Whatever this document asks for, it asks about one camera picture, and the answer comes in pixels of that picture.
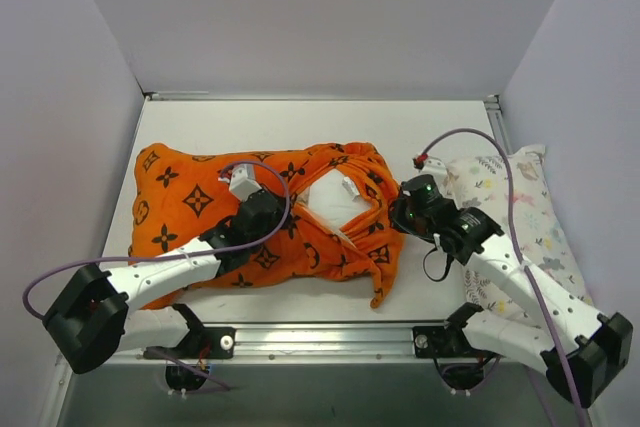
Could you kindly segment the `white pillow insert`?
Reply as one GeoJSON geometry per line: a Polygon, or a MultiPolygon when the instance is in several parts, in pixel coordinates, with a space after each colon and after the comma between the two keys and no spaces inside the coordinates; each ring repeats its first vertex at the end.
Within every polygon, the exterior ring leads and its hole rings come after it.
{"type": "Polygon", "coordinates": [[[315,180],[309,187],[291,195],[291,207],[301,217],[299,226],[305,241],[328,241],[354,247],[347,225],[372,207],[360,193],[356,182],[337,169],[315,180]]]}

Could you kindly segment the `orange black patterned pillowcase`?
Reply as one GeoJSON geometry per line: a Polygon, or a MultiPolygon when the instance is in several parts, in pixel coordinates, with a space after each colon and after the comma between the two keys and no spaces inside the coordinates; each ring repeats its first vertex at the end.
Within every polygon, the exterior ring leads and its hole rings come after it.
{"type": "Polygon", "coordinates": [[[370,143],[204,156],[156,143],[138,155],[134,177],[133,257],[167,254],[201,238],[214,249],[242,248],[220,254],[207,288],[368,276],[372,307],[392,289],[403,247],[389,220],[398,185],[370,143]],[[363,212],[336,226],[312,204],[313,187],[329,173],[352,181],[348,199],[364,203],[363,212]]]}

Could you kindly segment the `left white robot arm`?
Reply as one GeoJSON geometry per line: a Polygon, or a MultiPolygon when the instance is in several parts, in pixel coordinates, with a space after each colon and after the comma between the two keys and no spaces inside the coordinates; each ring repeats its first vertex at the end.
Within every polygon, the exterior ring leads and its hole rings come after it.
{"type": "Polygon", "coordinates": [[[148,304],[247,264],[282,228],[289,209],[288,197],[260,189],[235,214],[170,252],[111,270],[85,264],[49,307],[43,326],[76,374],[93,371],[119,351],[193,357],[210,341],[196,314],[184,304],[159,310],[148,304]]]}

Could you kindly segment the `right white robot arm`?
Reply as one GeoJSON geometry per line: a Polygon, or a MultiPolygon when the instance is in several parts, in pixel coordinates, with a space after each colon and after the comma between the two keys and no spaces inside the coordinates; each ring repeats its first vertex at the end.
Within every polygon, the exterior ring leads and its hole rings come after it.
{"type": "Polygon", "coordinates": [[[517,361],[582,408],[591,407],[628,364],[633,325],[625,316],[605,315],[519,257],[498,223],[477,207],[458,208],[431,175],[401,184],[390,220],[489,280],[531,320],[525,325],[466,303],[443,332],[450,353],[487,351],[517,361]]]}

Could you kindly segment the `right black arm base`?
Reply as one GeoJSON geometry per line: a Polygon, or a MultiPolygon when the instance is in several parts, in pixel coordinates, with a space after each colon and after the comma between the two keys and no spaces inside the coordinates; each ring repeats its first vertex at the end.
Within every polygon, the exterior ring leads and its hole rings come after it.
{"type": "Polygon", "coordinates": [[[481,359],[494,353],[470,345],[462,330],[448,322],[436,322],[412,327],[414,355],[419,359],[481,359]]]}

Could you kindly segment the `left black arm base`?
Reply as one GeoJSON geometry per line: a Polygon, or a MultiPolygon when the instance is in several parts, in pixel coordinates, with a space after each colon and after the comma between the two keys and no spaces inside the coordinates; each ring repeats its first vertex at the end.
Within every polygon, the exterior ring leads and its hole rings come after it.
{"type": "Polygon", "coordinates": [[[161,354],[179,360],[227,360],[234,355],[236,332],[229,325],[205,325],[186,304],[174,304],[156,314],[170,314],[177,320],[179,334],[175,342],[163,341],[144,350],[146,359],[161,354]]]}

